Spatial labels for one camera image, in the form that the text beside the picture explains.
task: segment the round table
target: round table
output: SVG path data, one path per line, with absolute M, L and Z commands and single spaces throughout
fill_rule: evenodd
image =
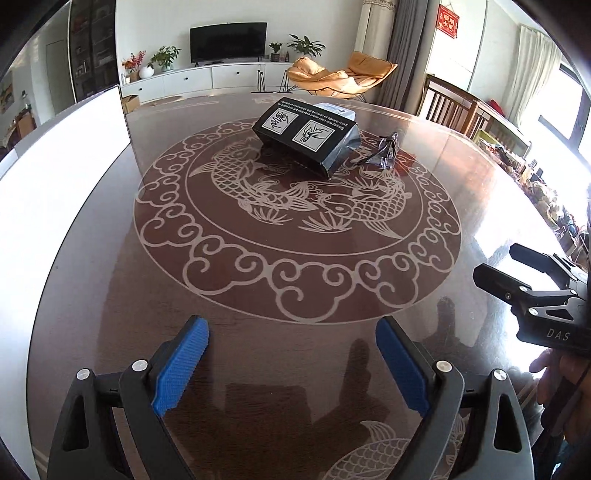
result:
M 338 100 L 356 112 L 363 145 L 322 181 L 261 153 L 251 126 L 280 97 L 193 98 L 128 115 L 133 150 L 80 211 L 35 321 L 28 418 L 41 469 L 76 371 L 149 358 L 192 314 L 208 320 L 210 343 L 165 423 L 191 469 L 212 479 L 385 475 L 420 417 L 375 345 L 383 315 L 463 372 L 526 371 L 542 350 L 519 342 L 508 306 L 472 281 L 487 262 L 556 288 L 508 256 L 514 242 L 560 247 L 497 165 L 440 125 Z M 393 131 L 393 170 L 356 164 Z M 146 478 L 116 419 L 135 477 Z M 444 459 L 438 473 L 449 468 Z

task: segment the red wall decoration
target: red wall decoration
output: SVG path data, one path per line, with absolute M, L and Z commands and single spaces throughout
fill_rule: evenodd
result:
M 457 38 L 457 24 L 460 21 L 454 12 L 439 5 L 439 12 L 437 13 L 437 29 L 449 35 L 451 38 Z

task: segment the black box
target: black box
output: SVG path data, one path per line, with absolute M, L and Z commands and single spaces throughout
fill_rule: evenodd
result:
M 361 145 L 356 122 L 288 97 L 269 108 L 252 129 L 265 145 L 288 148 L 293 160 L 324 179 Z

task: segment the glass cabinet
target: glass cabinet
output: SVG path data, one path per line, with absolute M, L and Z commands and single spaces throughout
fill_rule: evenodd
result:
M 72 0 L 69 46 L 76 102 L 117 85 L 115 0 Z

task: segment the red flowers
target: red flowers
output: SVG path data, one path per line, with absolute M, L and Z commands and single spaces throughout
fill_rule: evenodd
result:
M 139 66 L 142 65 L 142 62 L 144 61 L 145 55 L 146 55 L 145 50 L 139 52 L 137 56 L 135 56 L 132 53 L 131 54 L 131 58 L 129 58 L 129 59 L 124 60 L 123 62 L 121 62 L 121 65 L 123 65 L 130 72 L 135 72 L 136 70 L 139 69 Z

